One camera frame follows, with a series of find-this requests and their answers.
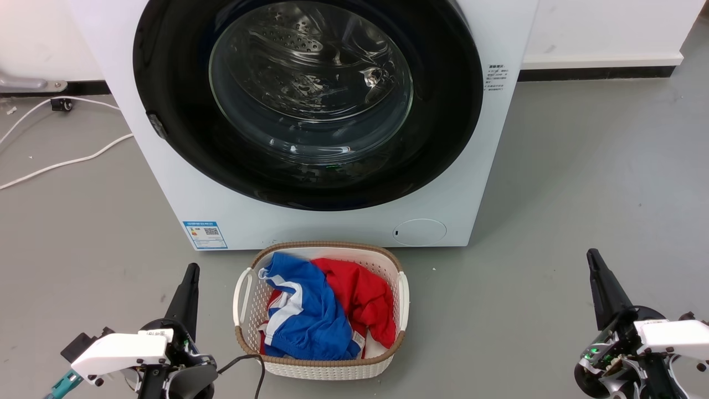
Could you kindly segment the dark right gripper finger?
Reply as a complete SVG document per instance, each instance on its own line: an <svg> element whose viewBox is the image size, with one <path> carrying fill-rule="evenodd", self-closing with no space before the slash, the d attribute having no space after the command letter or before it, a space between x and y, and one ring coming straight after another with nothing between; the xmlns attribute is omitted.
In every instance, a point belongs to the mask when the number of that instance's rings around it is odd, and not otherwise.
<svg viewBox="0 0 709 399"><path fill-rule="evenodd" d="M628 298L627 293L623 290L622 285L620 285L618 279L615 277L613 272L610 276L609 282L611 283L611 286L607 289L608 295L615 310L615 315L611 320L613 321L614 318L618 315L618 313L627 308L631 308L633 304L631 303L630 298Z"/></svg>
<svg viewBox="0 0 709 399"><path fill-rule="evenodd" d="M598 331L601 331L606 328L615 315L607 290L612 285L609 282L612 272L597 248L590 248L587 251L587 263L595 322Z"/></svg>

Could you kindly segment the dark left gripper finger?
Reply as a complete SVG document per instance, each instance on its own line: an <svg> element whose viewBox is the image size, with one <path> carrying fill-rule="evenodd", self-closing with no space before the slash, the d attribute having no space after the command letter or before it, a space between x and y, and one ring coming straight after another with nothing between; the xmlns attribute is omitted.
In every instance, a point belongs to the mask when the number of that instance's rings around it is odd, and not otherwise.
<svg viewBox="0 0 709 399"><path fill-rule="evenodd" d="M197 339L199 275L199 265L197 263L190 263L185 274L185 283L187 284L185 327L192 339Z"/></svg>
<svg viewBox="0 0 709 399"><path fill-rule="evenodd" d="M182 323L184 326L186 310L185 305L187 301L187 284L185 283L185 274L182 282L178 285L165 314L166 319L179 321L179 323Z"/></svg>

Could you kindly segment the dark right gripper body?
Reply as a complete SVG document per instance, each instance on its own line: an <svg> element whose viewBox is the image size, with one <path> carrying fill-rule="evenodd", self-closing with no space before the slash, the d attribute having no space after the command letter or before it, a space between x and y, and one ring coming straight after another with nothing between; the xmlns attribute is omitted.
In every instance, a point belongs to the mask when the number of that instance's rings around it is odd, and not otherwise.
<svg viewBox="0 0 709 399"><path fill-rule="evenodd" d="M621 311L582 352L574 367L578 388L593 399L688 399L672 369L680 356L640 348L635 324L663 321L647 306Z"/></svg>

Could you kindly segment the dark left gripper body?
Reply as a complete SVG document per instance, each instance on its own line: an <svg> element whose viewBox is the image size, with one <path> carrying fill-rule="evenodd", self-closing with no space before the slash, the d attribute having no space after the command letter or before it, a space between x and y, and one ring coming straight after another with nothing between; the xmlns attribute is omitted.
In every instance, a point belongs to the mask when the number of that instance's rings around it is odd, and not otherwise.
<svg viewBox="0 0 709 399"><path fill-rule="evenodd" d="M197 349L197 319L153 320L139 334L163 334L167 343L155 360L139 359L122 372L137 399L212 399L216 361Z"/></svg>

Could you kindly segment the black round glass washer door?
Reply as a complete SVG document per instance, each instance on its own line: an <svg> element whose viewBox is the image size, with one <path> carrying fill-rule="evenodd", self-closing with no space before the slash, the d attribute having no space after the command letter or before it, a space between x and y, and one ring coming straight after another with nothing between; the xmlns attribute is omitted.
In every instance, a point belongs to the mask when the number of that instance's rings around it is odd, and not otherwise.
<svg viewBox="0 0 709 399"><path fill-rule="evenodd" d="M148 0L132 47L150 124L211 180L349 211L436 179L482 107L448 0Z"/></svg>

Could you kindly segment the white front-load washing machine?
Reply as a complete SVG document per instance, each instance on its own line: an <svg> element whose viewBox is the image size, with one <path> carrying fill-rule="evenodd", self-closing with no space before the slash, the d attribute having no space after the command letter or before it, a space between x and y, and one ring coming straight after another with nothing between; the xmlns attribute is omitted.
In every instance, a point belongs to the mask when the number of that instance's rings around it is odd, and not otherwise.
<svg viewBox="0 0 709 399"><path fill-rule="evenodd" d="M405 197L349 211L311 211L233 192L157 136L137 93L132 58L138 20L148 0L66 1L183 229L183 221L217 222L228 250L321 240L404 247L393 238L393 230L411 219L446 225L445 238L431 247L468 245L540 2L448 0L463 17L481 61L482 107L468 144L436 179Z"/></svg>

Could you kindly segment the blue energy label sticker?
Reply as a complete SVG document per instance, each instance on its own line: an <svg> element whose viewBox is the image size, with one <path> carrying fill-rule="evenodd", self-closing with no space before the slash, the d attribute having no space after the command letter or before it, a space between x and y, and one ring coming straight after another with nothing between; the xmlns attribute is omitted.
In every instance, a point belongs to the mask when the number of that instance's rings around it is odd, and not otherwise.
<svg viewBox="0 0 709 399"><path fill-rule="evenodd" d="M187 236L195 250L227 250L228 245L219 225L214 221L183 221Z"/></svg>

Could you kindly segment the blue white-striped garment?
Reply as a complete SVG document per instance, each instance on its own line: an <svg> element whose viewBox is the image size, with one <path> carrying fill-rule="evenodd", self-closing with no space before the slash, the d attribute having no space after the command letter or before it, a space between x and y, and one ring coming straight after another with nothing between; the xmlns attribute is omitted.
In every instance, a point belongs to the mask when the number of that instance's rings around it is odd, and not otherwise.
<svg viewBox="0 0 709 399"><path fill-rule="evenodd" d="M359 357L362 346L316 265L288 253L274 253L258 277L275 295L259 328L263 354L309 361Z"/></svg>

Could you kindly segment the white woven-rim laundry basket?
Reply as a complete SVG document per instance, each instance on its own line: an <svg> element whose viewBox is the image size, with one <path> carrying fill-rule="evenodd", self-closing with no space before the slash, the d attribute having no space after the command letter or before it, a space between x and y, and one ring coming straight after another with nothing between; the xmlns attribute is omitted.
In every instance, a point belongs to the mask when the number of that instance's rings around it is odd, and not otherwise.
<svg viewBox="0 0 709 399"><path fill-rule="evenodd" d="M264 248L241 273L233 296L235 337L248 355L259 354L261 321L266 320L266 304L273 289L258 278L258 271L267 266L274 253L288 253L304 259L329 258L353 261L379 275L388 283L393 294L393 321L397 339L385 349L369 338L364 358L346 361L314 361L263 355L261 363L269 373L288 378L322 381L347 381L375 378L387 369L404 341L408 325L410 292L401 262L385 248L364 243L290 242Z"/></svg>

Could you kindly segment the red garment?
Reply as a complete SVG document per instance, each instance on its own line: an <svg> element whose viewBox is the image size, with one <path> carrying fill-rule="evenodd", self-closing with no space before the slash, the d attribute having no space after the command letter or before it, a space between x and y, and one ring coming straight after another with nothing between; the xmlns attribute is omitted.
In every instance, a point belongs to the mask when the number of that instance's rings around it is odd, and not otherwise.
<svg viewBox="0 0 709 399"><path fill-rule="evenodd" d="M397 338L397 326L393 321L393 295L387 282L352 261L328 258L308 261L326 275L327 283L344 308L355 338L362 346L361 354L356 359L364 357L368 337L389 349ZM263 354L259 335L259 351Z"/></svg>

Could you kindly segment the round white filter cover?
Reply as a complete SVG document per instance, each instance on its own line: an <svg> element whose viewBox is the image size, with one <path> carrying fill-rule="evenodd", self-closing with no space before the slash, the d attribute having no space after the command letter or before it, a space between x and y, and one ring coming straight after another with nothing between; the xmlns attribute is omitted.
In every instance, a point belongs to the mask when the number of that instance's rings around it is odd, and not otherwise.
<svg viewBox="0 0 709 399"><path fill-rule="evenodd" d="M393 230L393 238L405 247L428 247L446 236L446 225L433 219L411 219Z"/></svg>

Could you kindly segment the grey metal floor bracket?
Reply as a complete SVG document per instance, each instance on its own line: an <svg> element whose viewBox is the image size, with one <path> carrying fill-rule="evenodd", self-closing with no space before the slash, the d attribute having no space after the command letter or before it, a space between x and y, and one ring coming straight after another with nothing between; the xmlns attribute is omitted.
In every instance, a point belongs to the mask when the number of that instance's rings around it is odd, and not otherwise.
<svg viewBox="0 0 709 399"><path fill-rule="evenodd" d="M61 93L68 85L64 80L23 78L0 70L0 94Z"/></svg>

